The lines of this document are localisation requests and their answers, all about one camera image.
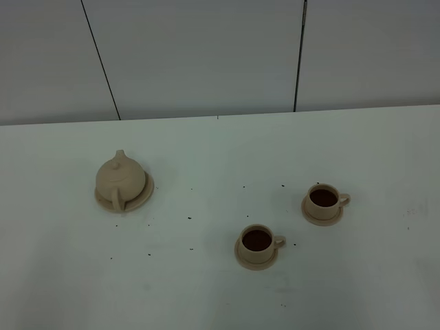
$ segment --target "table surface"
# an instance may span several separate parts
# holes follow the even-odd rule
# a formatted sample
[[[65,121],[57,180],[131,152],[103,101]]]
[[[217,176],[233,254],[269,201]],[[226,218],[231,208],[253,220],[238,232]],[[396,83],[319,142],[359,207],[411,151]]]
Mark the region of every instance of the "table surface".
[[[0,127],[0,327],[438,329],[440,106]],[[124,149],[153,176],[129,214],[94,200]],[[351,194],[318,227],[316,182]],[[252,272],[252,223],[287,237]]]

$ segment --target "teapot lid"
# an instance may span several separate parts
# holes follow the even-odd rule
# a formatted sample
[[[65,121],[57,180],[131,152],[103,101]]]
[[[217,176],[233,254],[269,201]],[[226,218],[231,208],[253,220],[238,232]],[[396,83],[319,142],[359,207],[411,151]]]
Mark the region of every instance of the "teapot lid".
[[[105,162],[98,170],[96,181],[118,182],[131,175],[132,170],[142,167],[135,160],[128,158],[123,150],[116,151],[115,157]]]

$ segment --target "teapot saucer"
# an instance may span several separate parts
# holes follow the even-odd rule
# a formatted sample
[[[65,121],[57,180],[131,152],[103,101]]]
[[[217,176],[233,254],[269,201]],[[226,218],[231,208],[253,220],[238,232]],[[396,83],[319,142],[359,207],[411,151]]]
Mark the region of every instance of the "teapot saucer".
[[[141,206],[143,203],[145,203],[151,196],[154,190],[154,181],[151,175],[149,175],[147,172],[145,173],[145,186],[144,189],[142,189],[141,193],[135,197],[134,199],[127,201],[125,203],[125,209],[123,213],[132,211],[139,206]],[[101,194],[95,189],[95,199],[105,210],[110,212],[117,212],[113,208],[113,204],[110,201],[107,201]]]

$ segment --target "teapot handle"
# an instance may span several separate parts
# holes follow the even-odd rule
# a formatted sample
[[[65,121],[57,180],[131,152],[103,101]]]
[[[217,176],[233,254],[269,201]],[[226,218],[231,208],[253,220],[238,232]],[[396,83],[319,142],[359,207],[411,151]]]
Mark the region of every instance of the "teapot handle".
[[[121,201],[119,196],[119,189],[116,187],[111,191],[111,203],[116,212],[122,212],[125,208],[124,202]]]

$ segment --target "beige teapot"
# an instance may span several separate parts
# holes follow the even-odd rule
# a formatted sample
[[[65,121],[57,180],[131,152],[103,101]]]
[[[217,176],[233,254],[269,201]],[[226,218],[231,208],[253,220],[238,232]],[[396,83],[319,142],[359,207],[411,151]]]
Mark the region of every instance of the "beige teapot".
[[[96,175],[96,201],[112,212],[128,212],[142,205],[153,192],[152,178],[123,150],[116,151]]]

